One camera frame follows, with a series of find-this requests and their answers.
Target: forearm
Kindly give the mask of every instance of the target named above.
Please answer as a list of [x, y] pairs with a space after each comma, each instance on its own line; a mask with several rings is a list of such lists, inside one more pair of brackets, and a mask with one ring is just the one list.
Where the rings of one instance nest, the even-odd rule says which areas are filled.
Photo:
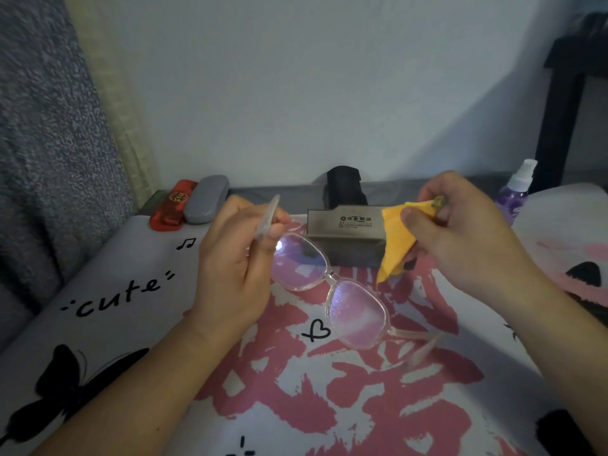
[[45, 441], [34, 455], [151, 455], [232, 346], [176, 325], [150, 352]]
[[608, 329], [548, 278], [498, 304], [598, 455], [608, 455]]

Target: yellow cleaning cloth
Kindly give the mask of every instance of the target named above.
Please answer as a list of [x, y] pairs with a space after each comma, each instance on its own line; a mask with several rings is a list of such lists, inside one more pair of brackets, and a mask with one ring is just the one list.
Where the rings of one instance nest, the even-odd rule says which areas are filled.
[[386, 231], [386, 248], [384, 248], [384, 258], [378, 270], [377, 283], [384, 282], [389, 276], [397, 276], [403, 271], [402, 260], [407, 252], [416, 243], [416, 238], [406, 229], [401, 221], [401, 211], [403, 208], [418, 208], [423, 213], [434, 218], [437, 211], [445, 203], [445, 197], [437, 197], [422, 203], [405, 203], [391, 208], [384, 208], [382, 215], [384, 218], [384, 230]]

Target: hand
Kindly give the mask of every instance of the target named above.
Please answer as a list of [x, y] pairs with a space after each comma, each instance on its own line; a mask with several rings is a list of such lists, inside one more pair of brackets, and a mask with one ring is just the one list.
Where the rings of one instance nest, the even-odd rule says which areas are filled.
[[447, 204], [434, 222], [415, 208], [403, 210], [402, 220], [418, 240], [406, 258], [429, 252], [450, 283], [490, 306], [513, 300], [527, 282], [546, 280], [487, 195], [448, 171], [426, 183], [418, 201], [441, 194]]
[[228, 198], [199, 248], [196, 297], [188, 316], [206, 340], [228, 349], [261, 316], [270, 296], [277, 241], [291, 218], [281, 208], [262, 242], [254, 241], [267, 205]]

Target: spray bottle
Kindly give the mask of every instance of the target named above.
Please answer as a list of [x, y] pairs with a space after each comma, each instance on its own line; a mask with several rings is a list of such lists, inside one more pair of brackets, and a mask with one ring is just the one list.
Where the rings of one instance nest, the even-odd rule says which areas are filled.
[[509, 225], [513, 225], [528, 199], [528, 189], [532, 184], [532, 175], [537, 163], [536, 160], [524, 160], [519, 171], [513, 174], [509, 183], [498, 192], [496, 205]]

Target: music note print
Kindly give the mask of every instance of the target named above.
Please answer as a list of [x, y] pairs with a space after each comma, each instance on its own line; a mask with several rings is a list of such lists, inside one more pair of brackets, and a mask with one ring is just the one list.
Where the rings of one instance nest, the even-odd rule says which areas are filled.
[[186, 248], [192, 248], [194, 246], [195, 242], [196, 242], [196, 238], [187, 238], [184, 240], [184, 242], [181, 245], [179, 245], [175, 249], [180, 250], [180, 249], [184, 248], [184, 245], [186, 245]]

